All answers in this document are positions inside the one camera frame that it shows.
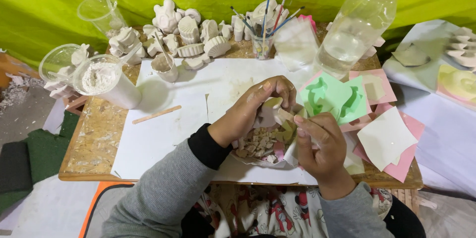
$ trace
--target dark green mat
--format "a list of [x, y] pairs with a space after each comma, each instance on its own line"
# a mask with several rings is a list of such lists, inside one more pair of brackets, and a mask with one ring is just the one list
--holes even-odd
[[[28, 133], [28, 138], [24, 142], [28, 144], [33, 184], [58, 174], [79, 118], [78, 115], [64, 111], [64, 120], [59, 135], [53, 135], [42, 129]], [[25, 198], [32, 190], [0, 194], [0, 214], [3, 210]]]

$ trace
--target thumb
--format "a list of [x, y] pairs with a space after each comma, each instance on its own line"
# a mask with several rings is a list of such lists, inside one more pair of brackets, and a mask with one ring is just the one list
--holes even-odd
[[271, 83], [266, 81], [263, 86], [260, 86], [258, 89], [253, 91], [247, 98], [247, 102], [251, 104], [252, 109], [256, 110], [265, 102], [272, 93]]
[[298, 160], [303, 168], [312, 167], [315, 164], [314, 155], [312, 153], [311, 136], [302, 128], [297, 128], [297, 152]]

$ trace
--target wooden table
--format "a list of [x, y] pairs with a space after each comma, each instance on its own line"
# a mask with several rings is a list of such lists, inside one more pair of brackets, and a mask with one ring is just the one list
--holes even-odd
[[[322, 42], [327, 31], [327, 23], [317, 23], [317, 36]], [[223, 58], [254, 58], [251, 41], [235, 42], [230, 40], [231, 49]], [[381, 68], [376, 55], [360, 60], [352, 70], [365, 71]], [[124, 67], [124, 73], [135, 84], [139, 75], [140, 65]], [[59, 171], [59, 179], [64, 181], [126, 181], [111, 175], [112, 164], [116, 157], [117, 147], [124, 128], [128, 110], [112, 105], [96, 97], [90, 97], [74, 131], [68, 150]], [[371, 187], [416, 189], [423, 187], [420, 169], [413, 159], [405, 183], [378, 171], [373, 165], [364, 162], [365, 173], [353, 175], [355, 182], [366, 181]]]

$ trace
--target black cuff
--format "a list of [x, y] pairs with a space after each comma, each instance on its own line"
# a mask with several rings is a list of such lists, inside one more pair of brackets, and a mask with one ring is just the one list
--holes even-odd
[[188, 139], [188, 146], [200, 162], [211, 169], [218, 170], [233, 146], [230, 144], [223, 148], [217, 144], [207, 130], [209, 125], [208, 123], [204, 124], [196, 133], [192, 134]]

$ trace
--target long-sleeve shirt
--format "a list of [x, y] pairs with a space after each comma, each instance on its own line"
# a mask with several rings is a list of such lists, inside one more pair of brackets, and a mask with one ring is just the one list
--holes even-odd
[[[103, 237], [180, 237], [182, 218], [232, 150], [210, 136], [209, 124], [177, 145], [122, 198], [103, 224]], [[320, 198], [329, 237], [393, 238], [372, 209], [370, 187], [360, 183], [338, 200]]]

